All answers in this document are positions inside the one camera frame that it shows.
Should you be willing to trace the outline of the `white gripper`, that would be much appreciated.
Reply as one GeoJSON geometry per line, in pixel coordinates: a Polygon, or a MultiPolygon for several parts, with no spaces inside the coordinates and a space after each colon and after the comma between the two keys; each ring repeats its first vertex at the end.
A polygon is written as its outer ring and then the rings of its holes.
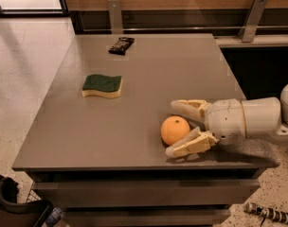
{"type": "Polygon", "coordinates": [[[205,124],[166,148],[170,158],[179,158],[210,150],[219,140],[243,140],[245,121],[242,103],[237,99],[218,100],[212,104],[202,99],[174,100],[171,107],[184,117],[205,124]]]}

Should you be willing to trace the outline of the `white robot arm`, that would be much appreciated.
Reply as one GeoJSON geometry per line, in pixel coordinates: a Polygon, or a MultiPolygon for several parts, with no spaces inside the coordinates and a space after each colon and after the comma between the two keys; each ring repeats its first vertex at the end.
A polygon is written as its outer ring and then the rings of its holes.
{"type": "Polygon", "coordinates": [[[171,106],[185,118],[202,124],[182,139],[169,144],[166,154],[180,158],[211,149],[215,145],[232,147],[251,139],[288,145],[288,84],[280,97],[240,101],[225,99],[174,100],[171,106]]]}

